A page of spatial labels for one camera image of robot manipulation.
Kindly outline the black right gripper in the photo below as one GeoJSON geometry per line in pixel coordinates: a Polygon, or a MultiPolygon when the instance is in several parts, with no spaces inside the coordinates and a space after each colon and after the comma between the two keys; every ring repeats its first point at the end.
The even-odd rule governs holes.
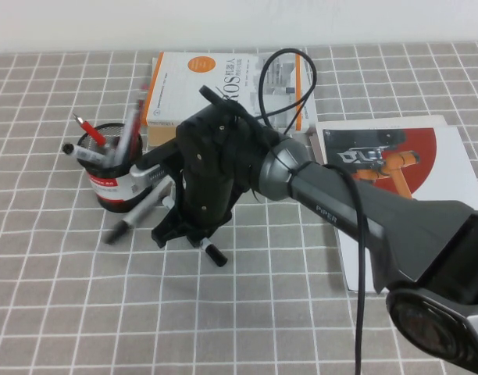
{"type": "Polygon", "coordinates": [[[231,207],[249,189],[259,190],[259,174],[279,133],[207,105],[177,127],[177,140],[143,154],[130,168],[135,185],[155,185],[176,177],[184,158],[184,203],[172,208],[152,229],[152,240],[164,248],[186,238],[198,247],[207,231],[230,218],[231,207]]]}

